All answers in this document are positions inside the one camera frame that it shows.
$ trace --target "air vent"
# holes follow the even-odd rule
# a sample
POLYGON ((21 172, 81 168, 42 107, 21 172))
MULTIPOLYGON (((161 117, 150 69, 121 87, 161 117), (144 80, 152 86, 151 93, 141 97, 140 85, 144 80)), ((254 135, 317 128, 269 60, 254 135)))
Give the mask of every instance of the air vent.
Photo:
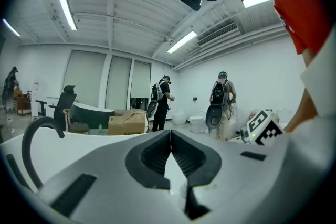
POLYGON ((213 32, 212 34, 206 36, 205 38, 201 39, 197 44, 199 46, 213 40, 219 37, 224 37, 229 34, 232 34, 233 32, 239 31, 239 28, 236 23, 229 24, 227 26, 224 26, 223 28, 213 32))

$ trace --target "red clothing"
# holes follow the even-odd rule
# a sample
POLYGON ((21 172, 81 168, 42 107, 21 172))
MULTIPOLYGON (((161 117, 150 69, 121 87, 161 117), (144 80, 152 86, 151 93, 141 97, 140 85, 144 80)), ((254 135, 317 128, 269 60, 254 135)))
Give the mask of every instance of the red clothing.
POLYGON ((274 8, 297 53, 310 48, 317 54, 332 27, 322 0, 274 0, 274 8))

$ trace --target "toilet lid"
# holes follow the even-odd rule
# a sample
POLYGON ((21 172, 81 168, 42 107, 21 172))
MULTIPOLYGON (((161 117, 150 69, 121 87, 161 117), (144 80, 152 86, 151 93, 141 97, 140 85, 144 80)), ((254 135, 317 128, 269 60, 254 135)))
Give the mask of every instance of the toilet lid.
POLYGON ((202 116, 193 116, 193 117, 190 117, 190 119, 192 121, 201 121, 201 120, 204 119, 204 117, 202 117, 202 116))

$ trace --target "ceiling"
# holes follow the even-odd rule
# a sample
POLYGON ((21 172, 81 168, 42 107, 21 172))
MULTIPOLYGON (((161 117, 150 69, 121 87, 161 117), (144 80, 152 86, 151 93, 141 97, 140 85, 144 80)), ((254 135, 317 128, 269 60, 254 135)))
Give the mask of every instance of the ceiling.
POLYGON ((77 31, 70 29, 59 0, 13 0, 6 19, 21 34, 21 45, 96 46, 174 66, 199 49, 199 39, 233 22, 241 35, 280 22, 272 1, 245 9, 242 0, 203 0, 199 12, 180 0, 69 0, 69 4, 77 31), (191 30, 198 36, 168 54, 191 30))

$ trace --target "black pants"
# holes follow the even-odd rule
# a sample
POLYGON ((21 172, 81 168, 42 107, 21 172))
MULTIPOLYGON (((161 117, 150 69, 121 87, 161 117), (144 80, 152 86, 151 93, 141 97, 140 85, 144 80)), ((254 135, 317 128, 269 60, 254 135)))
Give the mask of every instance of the black pants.
POLYGON ((164 123, 166 121, 167 111, 168 111, 168 108, 166 106, 162 106, 161 103, 159 103, 158 109, 156 110, 156 113, 154 115, 154 122, 153 122, 153 129, 152 129, 153 132, 163 130, 164 123))

